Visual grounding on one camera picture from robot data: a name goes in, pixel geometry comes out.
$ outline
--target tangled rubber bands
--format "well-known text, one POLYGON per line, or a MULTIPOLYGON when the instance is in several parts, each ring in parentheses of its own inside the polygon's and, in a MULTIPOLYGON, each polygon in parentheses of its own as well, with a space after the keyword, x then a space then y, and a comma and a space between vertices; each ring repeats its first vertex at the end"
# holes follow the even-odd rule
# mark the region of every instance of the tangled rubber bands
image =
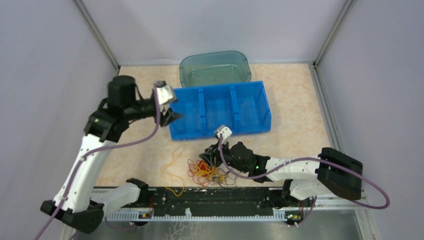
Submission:
POLYGON ((191 159, 187 160, 188 163, 188 176, 193 178, 193 182, 196 184, 207 187, 207 186, 220 186, 228 187, 236 184, 237 177, 231 178, 229 171, 225 172, 220 167, 210 167, 205 161, 197 160, 194 162, 191 159))

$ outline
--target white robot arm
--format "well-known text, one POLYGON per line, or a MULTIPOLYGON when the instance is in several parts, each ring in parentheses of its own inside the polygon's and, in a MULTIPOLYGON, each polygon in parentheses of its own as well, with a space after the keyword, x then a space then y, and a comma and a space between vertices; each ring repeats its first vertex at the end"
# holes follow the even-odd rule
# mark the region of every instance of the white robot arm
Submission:
POLYGON ((220 140, 205 149, 199 157, 211 167, 224 164, 230 172, 234 168, 248 173, 248 176, 239 175, 240 178, 259 183, 285 181, 289 195, 300 201, 331 193, 348 200, 361 198, 361 179, 322 163, 334 163, 362 174, 361 162, 335 149, 324 147, 320 154, 312 157, 283 159, 254 154, 242 142, 229 148, 228 140, 231 135, 232 131, 228 127, 219 127, 215 136, 220 140))
POLYGON ((81 147, 63 186, 53 200, 42 203, 40 210, 89 234, 109 213, 130 203, 146 201, 144 193, 148 191, 148 185, 133 178, 94 198, 91 198, 91 192, 112 149, 144 142, 156 133, 159 125, 167 126, 181 117, 171 108, 166 109, 176 100, 173 88, 164 81, 155 84, 151 98, 142 98, 133 77, 115 77, 108 84, 108 97, 88 119, 81 147), (130 123, 150 117, 155 119, 156 128, 149 137, 117 145, 130 123))

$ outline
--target black mounting bracket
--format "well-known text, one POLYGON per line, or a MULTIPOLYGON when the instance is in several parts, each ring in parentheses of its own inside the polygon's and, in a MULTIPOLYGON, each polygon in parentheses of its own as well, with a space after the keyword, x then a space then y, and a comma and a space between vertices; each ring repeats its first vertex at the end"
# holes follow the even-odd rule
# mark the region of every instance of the black mounting bracket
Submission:
MULTIPOLYGON (((318 157, 362 175, 363 164, 360 161, 333 148, 323 147, 318 157)), ((361 199, 362 180, 358 177, 325 163, 320 163, 315 172, 318 180, 336 196, 347 200, 361 199)))

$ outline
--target metal frame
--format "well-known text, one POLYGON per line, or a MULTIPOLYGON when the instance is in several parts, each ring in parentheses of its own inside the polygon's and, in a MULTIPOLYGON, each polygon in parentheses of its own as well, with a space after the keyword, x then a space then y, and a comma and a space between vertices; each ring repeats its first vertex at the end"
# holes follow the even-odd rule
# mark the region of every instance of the metal frame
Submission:
POLYGON ((334 39, 336 38, 337 33, 342 27, 342 23, 346 19, 346 16, 348 15, 349 11, 354 6, 356 0, 347 0, 344 3, 343 8, 341 9, 340 13, 338 14, 338 17, 334 23, 334 25, 331 28, 330 33, 328 34, 327 39, 324 42, 324 45, 322 45, 321 50, 318 53, 318 56, 316 57, 316 60, 314 61, 314 65, 316 67, 319 67, 322 60, 324 59, 327 51, 330 49, 331 44, 333 43, 334 39))
POLYGON ((75 3, 76 8, 78 8, 79 12, 82 14, 82 18, 84 18, 85 23, 87 24, 87 27, 90 29, 91 33, 93 34, 94 38, 97 40, 97 43, 101 50, 106 55, 107 59, 109 59, 110 63, 116 70, 116 74, 118 74, 121 66, 118 64, 114 54, 112 53, 111 49, 109 48, 108 44, 106 43, 106 40, 103 38, 102 34, 100 33, 99 28, 95 24, 93 18, 91 17, 89 11, 87 10, 86 6, 84 5, 82 0, 72 0, 73 3, 75 3))
MULTIPOLYGON (((104 51, 106 57, 109 59, 113 67, 117 70, 117 73, 119 72, 120 65, 118 64, 115 56, 113 55, 111 49, 109 48, 107 42, 103 38, 101 32, 99 31, 98 27, 96 26, 94 20, 90 16, 90 13, 88 12, 87 8, 85 7, 82 0, 73 0, 79 11, 81 12, 85 22, 87 23, 87 26, 93 33, 94 37, 96 38, 99 46, 104 51)), ((337 123, 334 118, 334 114, 330 105, 330 101, 328 99, 326 88, 324 85, 324 80, 320 74, 320 65, 326 56, 328 50, 330 49, 334 39, 337 36, 337 33, 342 28, 343 22, 347 17, 347 14, 350 12, 352 7, 354 6, 356 0, 346 0, 345 4, 343 5, 342 10, 340 11, 334 25, 331 28, 330 33, 328 34, 327 39, 325 40, 324 44, 322 45, 318 56, 316 57, 316 60, 314 62, 309 62, 309 70, 312 77, 312 81, 315 87, 316 96, 319 102, 319 107, 321 109, 322 117, 325 124, 325 129, 327 131, 328 139, 330 142, 330 145, 332 148, 335 148, 341 152, 344 152, 344 147, 340 138, 340 134, 338 131, 337 123)), ((107 188, 99 189, 96 188, 93 190, 93 194, 98 194, 101 191, 107 191, 107 188)), ((376 228, 376 225, 374 223, 373 216, 371 214, 371 211, 367 208, 363 208, 361 206, 358 206, 350 201, 340 199, 337 197, 334 197, 333 195, 328 196, 322 196, 319 197, 316 201, 316 210, 355 210, 357 223, 359 226, 359 229, 362 234, 362 238, 364 240, 380 240, 380 234, 376 228)), ((292 209, 290 208, 282 208, 282 211, 290 211, 292 209)), ((110 214, 110 219, 112 221, 129 221, 132 220, 132 216, 135 216, 135 214, 138 214, 140 211, 146 211, 146 209, 136 209, 136 208, 122 208, 120 210, 121 212, 115 212, 110 214)), ((172 218, 172 219, 152 219, 152 221, 189 221, 190 217, 183 217, 181 219, 172 218)), ((69 237, 75 232, 75 230, 65 224, 63 224, 59 239, 69 239, 69 237)))

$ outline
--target table surface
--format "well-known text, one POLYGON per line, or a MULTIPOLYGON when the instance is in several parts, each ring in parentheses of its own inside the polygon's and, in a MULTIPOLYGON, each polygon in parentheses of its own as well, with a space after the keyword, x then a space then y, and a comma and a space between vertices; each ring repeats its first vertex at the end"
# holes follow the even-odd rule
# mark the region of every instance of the table surface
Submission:
MULTIPOLYGON (((330 146, 307 64, 250 64, 250 70, 251 81, 263 81, 265 86, 272 114, 271 131, 233 136, 230 146, 241 141, 258 155, 276 158, 313 156, 320 153, 321 148, 330 146)), ((142 96, 151 95, 157 80, 165 80, 173 88, 181 87, 178 65, 123 66, 119 74, 133 76, 142 96)), ((150 135, 154 127, 152 118, 136 121, 123 133, 119 144, 142 139, 150 135)), ((160 128, 147 142, 113 150, 96 186, 119 186, 130 178, 152 187, 198 186, 187 174, 187 160, 198 160, 199 153, 216 142, 215 138, 172 141, 169 128, 160 128), (173 160, 173 152, 179 157, 164 169, 163 177, 161 167, 173 160)), ((282 186, 282 182, 257 183, 239 178, 236 186, 282 186)))

